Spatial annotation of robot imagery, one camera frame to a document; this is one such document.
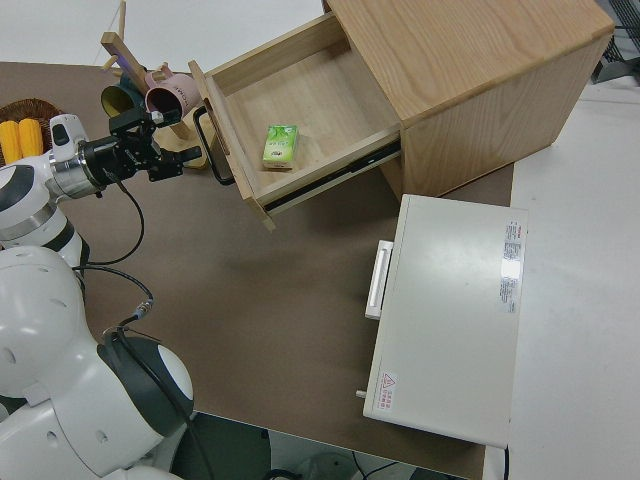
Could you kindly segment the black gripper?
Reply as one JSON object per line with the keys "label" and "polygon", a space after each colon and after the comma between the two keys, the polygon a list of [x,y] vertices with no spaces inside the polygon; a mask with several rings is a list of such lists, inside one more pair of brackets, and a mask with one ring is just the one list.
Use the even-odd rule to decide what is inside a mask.
{"label": "black gripper", "polygon": [[143,170],[152,182],[182,175],[184,164],[202,155],[201,148],[170,151],[160,149],[153,139],[154,129],[180,120],[179,110],[162,113],[145,108],[132,108],[110,118],[109,131],[118,135],[79,144],[79,159],[87,178],[94,186],[108,186]]}

